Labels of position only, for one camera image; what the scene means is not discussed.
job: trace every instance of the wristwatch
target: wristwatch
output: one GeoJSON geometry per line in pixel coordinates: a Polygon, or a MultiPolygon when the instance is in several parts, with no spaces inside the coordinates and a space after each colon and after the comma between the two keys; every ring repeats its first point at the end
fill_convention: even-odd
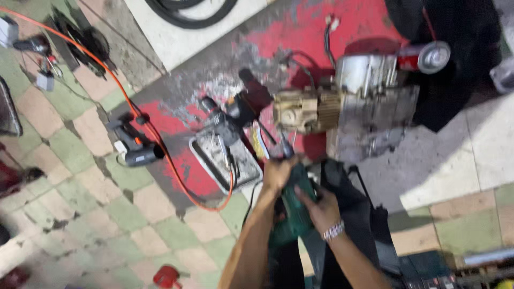
{"type": "Polygon", "coordinates": [[[343,220],[341,220],[339,223],[330,227],[330,229],[328,229],[325,233],[323,233],[321,238],[323,239],[323,241],[328,242],[328,241],[332,240],[333,238],[335,238],[340,233],[343,233],[343,231],[344,231],[344,222],[343,222],[343,220]]]}

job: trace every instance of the green power drill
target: green power drill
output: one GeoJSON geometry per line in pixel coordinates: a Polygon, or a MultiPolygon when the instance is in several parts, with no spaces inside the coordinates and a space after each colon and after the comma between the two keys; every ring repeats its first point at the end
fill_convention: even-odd
{"type": "MultiPolygon", "coordinates": [[[[289,141],[282,132],[279,133],[284,157],[291,158],[295,153],[289,141]]],[[[277,213],[284,212],[286,218],[275,223],[269,237],[269,247],[279,247],[292,242],[310,229],[313,223],[310,220],[309,211],[295,195],[295,186],[299,186],[313,201],[316,200],[314,188],[307,176],[307,170],[303,164],[296,164],[291,170],[291,175],[284,189],[281,199],[275,205],[277,213]]]]}

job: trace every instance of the concrete floor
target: concrete floor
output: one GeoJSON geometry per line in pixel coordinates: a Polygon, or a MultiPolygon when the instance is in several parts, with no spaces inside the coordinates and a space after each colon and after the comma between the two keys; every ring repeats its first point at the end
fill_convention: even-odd
{"type": "MultiPolygon", "coordinates": [[[[73,5],[109,38],[130,95],[266,5],[240,0],[217,29],[184,32],[163,23],[144,0],[125,1],[88,0],[94,13],[81,2],[73,5]],[[117,13],[124,22],[115,20],[117,13]],[[108,32],[109,25],[123,37],[108,32]]],[[[0,0],[37,20],[50,4],[65,7],[64,0],[0,0]]],[[[21,26],[25,37],[38,31],[21,26]]],[[[123,101],[114,82],[85,67],[72,73],[62,66],[66,85],[44,93],[20,69],[35,73],[29,57],[34,56],[0,49],[0,74],[25,129],[22,138],[0,141],[22,166],[37,165],[48,177],[0,200],[0,220],[15,235],[0,247],[0,275],[21,264],[33,274],[25,286],[30,289],[154,288],[153,274],[169,263],[185,273],[185,289],[214,288],[248,194],[236,194],[221,213],[191,209],[179,219],[146,169],[128,170],[115,161],[101,120],[103,110],[123,101]]],[[[514,245],[512,111],[514,94],[461,112],[437,135],[414,129],[394,153],[359,164],[374,203],[394,212],[390,226],[399,255],[439,248],[463,255],[514,245]]]]}

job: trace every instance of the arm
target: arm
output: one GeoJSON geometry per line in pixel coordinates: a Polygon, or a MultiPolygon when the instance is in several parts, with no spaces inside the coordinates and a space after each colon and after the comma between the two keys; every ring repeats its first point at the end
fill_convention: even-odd
{"type": "Polygon", "coordinates": [[[274,205],[298,157],[269,161],[264,168],[263,188],[255,208],[225,265],[218,288],[262,288],[267,275],[268,240],[273,226],[274,205]]]}
{"type": "MultiPolygon", "coordinates": [[[[296,187],[295,193],[308,208],[310,218],[320,234],[341,221],[334,194],[320,189],[318,195],[322,199],[314,203],[300,188],[296,187]]],[[[382,273],[359,251],[345,233],[331,239],[328,245],[353,289],[391,289],[382,273]]]]}

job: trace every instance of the orange extension cord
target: orange extension cord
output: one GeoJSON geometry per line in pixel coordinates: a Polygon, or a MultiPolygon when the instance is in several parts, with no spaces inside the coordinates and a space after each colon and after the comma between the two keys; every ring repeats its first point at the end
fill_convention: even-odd
{"type": "MultiPolygon", "coordinates": [[[[34,19],[31,19],[27,16],[24,16],[22,14],[19,14],[17,12],[14,12],[6,7],[3,7],[3,6],[0,6],[0,11],[2,12],[5,12],[5,13],[8,13],[8,14],[11,14],[11,15],[14,15],[16,17],[19,17],[25,21],[28,21],[34,25],[37,25],[41,28],[44,28],[50,32],[52,32],[53,34],[63,38],[64,40],[68,41],[69,43],[72,43],[73,45],[75,45],[77,48],[79,48],[80,50],[82,50],[84,53],[86,53],[87,55],[89,55],[91,58],[93,58],[96,62],[98,62],[98,64],[100,64],[103,68],[105,68],[105,70],[112,76],[112,78],[114,79],[114,81],[116,81],[116,84],[120,87],[121,91],[123,92],[123,96],[125,97],[125,100],[127,101],[128,105],[130,106],[130,109],[132,111],[132,113],[136,116],[140,116],[140,112],[134,107],[134,105],[132,104],[132,102],[130,101],[129,99],[129,96],[127,95],[126,91],[123,89],[123,86],[121,85],[120,81],[116,78],[116,76],[114,75],[114,73],[112,71],[109,70],[109,68],[107,68],[107,66],[105,64],[103,64],[102,61],[100,61],[100,59],[98,59],[94,54],[92,54],[90,51],[88,51],[86,48],[84,48],[82,45],[78,44],[77,42],[75,42],[73,39],[67,37],[66,35],[34,20],[34,19]]],[[[154,125],[148,121],[147,123],[145,123],[145,128],[150,132],[150,134],[154,137],[154,139],[157,141],[157,144],[161,147],[162,151],[164,151],[164,155],[166,157],[166,160],[168,161],[168,163],[170,164],[170,167],[173,171],[173,174],[175,175],[175,177],[177,178],[178,180],[178,184],[180,185],[180,187],[182,188],[182,191],[184,191],[184,193],[186,194],[186,196],[188,196],[188,198],[193,202],[193,204],[195,204],[196,206],[204,209],[204,210],[207,210],[207,211],[210,211],[210,212],[219,212],[221,210],[223,210],[227,204],[228,204],[228,201],[230,200],[230,197],[232,196],[232,189],[234,187],[234,174],[233,172],[231,171],[230,172],[230,190],[228,192],[228,196],[227,198],[225,199],[225,201],[223,202],[223,204],[217,208],[210,208],[210,207],[206,207],[205,205],[201,204],[200,202],[198,202],[197,200],[195,200],[195,198],[189,193],[188,189],[186,188],[186,186],[184,185],[182,179],[180,179],[180,176],[178,175],[178,172],[177,172],[177,169],[175,168],[175,165],[173,164],[173,161],[171,160],[171,156],[168,152],[168,150],[166,149],[166,146],[164,145],[164,142],[162,141],[162,138],[160,137],[159,135],[159,132],[155,129],[154,125]]]]}

